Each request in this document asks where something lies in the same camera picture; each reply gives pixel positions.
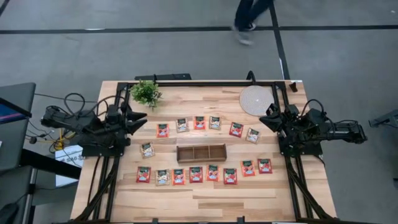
snack packet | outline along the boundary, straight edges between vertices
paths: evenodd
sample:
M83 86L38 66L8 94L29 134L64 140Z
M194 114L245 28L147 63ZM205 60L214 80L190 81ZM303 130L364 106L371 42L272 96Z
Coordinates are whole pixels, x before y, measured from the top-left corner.
M238 175L236 169L225 169L224 168L224 184L237 184Z
M185 169L174 169L172 180L173 185L185 185Z
M155 149L152 143L148 142L146 144L141 145L141 155L143 159L152 157L155 155Z
M230 135L240 138L242 136L242 131L243 131L243 124L232 122L231 129L229 129Z
M248 136L246 137L246 140L251 143L257 144L257 141L259 140L259 138L260 138L260 132L249 128Z
M189 182L190 183L202 183L203 182L203 168L202 167L190 167L189 168Z
M170 184L170 171L157 170L156 171L156 186L169 185Z
M136 182L149 183L150 181L150 167L138 167Z
M218 181L220 176L220 168L218 165L207 165L207 181Z
M260 174L271 174L272 166L271 159L258 159Z
M156 137L157 138L168 138L169 137L169 125L168 124L158 124L156 127Z
M244 177L249 177L252 175L256 175L254 171L254 162L253 161L241 161L242 174Z
M175 124L177 125L178 133L189 131L188 121L186 118L176 120Z
M218 118L218 117L210 116L209 128L210 129L221 130L221 119Z
M204 130L205 126L205 117L204 116L194 116L193 117L193 128L196 130Z

shoe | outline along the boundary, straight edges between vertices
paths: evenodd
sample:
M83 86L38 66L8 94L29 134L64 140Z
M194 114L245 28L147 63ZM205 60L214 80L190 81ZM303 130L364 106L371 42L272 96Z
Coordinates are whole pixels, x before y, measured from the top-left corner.
M257 26L255 25L255 23L251 22L249 24L249 27L246 28L247 31L253 31Z
M249 24L249 26L248 26L247 28L245 28L244 30L245 30L245 31L253 31L256 27L257 27L257 25L256 25L255 23L251 22L251 23ZM239 30L239 29L235 26L235 24L233 24L231 28L232 28L232 30Z
M239 43L243 45L252 45L253 41L250 40L250 34L247 31L239 31L238 28L233 25L232 30L234 31L234 35L239 41Z

gray floor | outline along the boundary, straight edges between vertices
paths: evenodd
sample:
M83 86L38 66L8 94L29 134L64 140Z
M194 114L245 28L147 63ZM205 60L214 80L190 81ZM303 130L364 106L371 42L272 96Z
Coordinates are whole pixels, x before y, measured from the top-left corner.
M228 26L238 0L11 0L0 29L92 29ZM396 0L276 0L280 26L398 24ZM269 13L258 24L270 26ZM323 102L333 121L357 119L369 141L325 142L326 171L337 214L344 220L396 223L397 131L371 129L368 119L397 109L398 30L283 31L291 79ZM103 80L153 73L194 79L281 79L273 31L237 44L230 32L0 35L0 84L36 82L37 93L77 91L96 100ZM35 97L33 122L62 102ZM48 154L48 145L26 145ZM73 198L73 192L67 195ZM72 200L38 207L35 223L65 221Z

wooden tabletop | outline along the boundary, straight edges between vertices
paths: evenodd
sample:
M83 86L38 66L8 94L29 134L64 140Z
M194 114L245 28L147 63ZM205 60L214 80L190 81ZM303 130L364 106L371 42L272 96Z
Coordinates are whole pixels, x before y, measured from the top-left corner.
M117 82L105 81L102 84L99 99L114 95ZM158 107L152 111L144 105L130 100L134 111L148 114L148 122L133 136L131 146L125 150L120 160L112 222L151 222L159 218L160 222L234 222L237 217L245 216L246 221L293 221L294 213L290 196L287 171L284 158L279 154L276 134L260 123L258 117L245 113L239 96L245 87L160 87L163 93ZM298 92L287 89L290 104L297 105L301 111L307 102L303 83L297 83ZM220 116L221 131L208 129L177 133L175 120L188 118L192 126L193 116ZM244 125L242 138L229 135L231 122ZM156 125L168 123L170 137L156 138ZM258 144L245 141L248 128L261 132ZM140 144L153 142L154 157L143 159L139 151ZM219 182L207 182L179 186L155 186L154 170L182 167L188 171L191 166L205 166L208 163L178 164L176 146L196 144L226 144L227 160L212 162L221 168L236 168L238 184L224 185ZM271 159L273 174L258 174L243 177L240 161ZM336 216L328 180L323 164L313 156L302 156L303 168L309 191L318 203L331 216ZM87 158L84 162L75 197L71 218L77 217L87 204L91 177L96 158ZM93 195L98 187L101 172L100 160ZM136 183L137 167L152 167L150 183ZM301 214L305 216L302 194L297 189ZM101 204L100 217L104 217L105 194Z

person's leg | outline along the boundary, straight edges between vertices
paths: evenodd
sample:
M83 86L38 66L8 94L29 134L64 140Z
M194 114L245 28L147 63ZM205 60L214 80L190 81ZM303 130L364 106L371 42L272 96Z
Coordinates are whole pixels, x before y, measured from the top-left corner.
M235 14L234 26L238 31L244 31L249 24L249 13L254 0L241 0Z
M269 8L272 2L273 0L258 0L250 10L247 24L254 22L257 19L257 17L259 17L263 12L265 12Z

